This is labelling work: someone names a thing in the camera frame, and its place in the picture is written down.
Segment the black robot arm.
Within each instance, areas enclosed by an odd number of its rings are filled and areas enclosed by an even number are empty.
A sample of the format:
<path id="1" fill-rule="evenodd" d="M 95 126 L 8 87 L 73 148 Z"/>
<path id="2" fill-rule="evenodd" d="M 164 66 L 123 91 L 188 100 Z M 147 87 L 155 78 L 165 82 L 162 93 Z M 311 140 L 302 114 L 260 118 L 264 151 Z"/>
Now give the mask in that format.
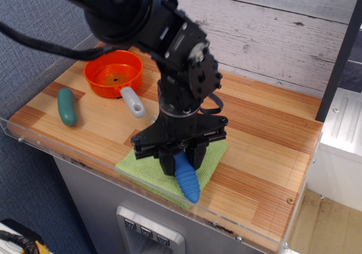
<path id="1" fill-rule="evenodd" d="M 131 142 L 136 158 L 154 157 L 166 175 L 184 152 L 194 169 L 207 146 L 226 137 L 227 118 L 215 91 L 222 74 L 200 27 L 177 0 L 68 0 L 81 7 L 92 33 L 118 49 L 132 46 L 151 55 L 161 73 L 159 116 Z"/>

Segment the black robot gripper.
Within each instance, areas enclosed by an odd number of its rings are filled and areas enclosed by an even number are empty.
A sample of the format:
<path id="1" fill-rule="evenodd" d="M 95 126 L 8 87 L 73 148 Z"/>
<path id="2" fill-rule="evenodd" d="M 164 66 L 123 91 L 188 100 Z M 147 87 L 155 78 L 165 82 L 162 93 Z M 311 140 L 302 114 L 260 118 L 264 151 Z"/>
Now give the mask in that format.
<path id="1" fill-rule="evenodd" d="M 208 145 L 226 138 L 228 119 L 219 115 L 194 113 L 186 117 L 170 117 L 160 113 L 149 127 L 132 137 L 136 159 L 159 158 L 165 175 L 175 175 L 174 156 L 185 151 L 191 166 L 200 168 Z"/>

